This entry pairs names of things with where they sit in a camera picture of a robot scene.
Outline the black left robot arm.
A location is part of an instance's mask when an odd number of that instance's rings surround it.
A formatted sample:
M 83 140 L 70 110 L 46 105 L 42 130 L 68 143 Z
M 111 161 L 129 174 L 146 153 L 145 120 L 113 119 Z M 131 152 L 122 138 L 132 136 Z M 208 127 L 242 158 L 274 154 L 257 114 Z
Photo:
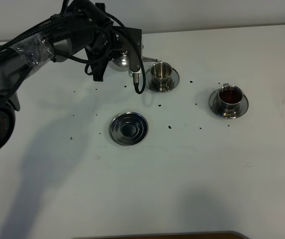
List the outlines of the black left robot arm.
M 61 11 L 0 46 L 0 149 L 20 110 L 17 90 L 48 62 L 99 64 L 114 46 L 111 19 L 89 0 L 65 0 Z

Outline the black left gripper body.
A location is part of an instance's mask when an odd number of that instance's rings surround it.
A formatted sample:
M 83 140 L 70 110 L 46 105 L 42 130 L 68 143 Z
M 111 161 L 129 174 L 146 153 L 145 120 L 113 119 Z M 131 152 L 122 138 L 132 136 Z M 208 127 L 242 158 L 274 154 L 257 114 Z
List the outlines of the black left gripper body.
M 95 82 L 102 82 L 115 45 L 113 21 L 92 2 L 85 2 L 84 14 L 85 52 L 88 58 L 85 73 L 92 76 Z

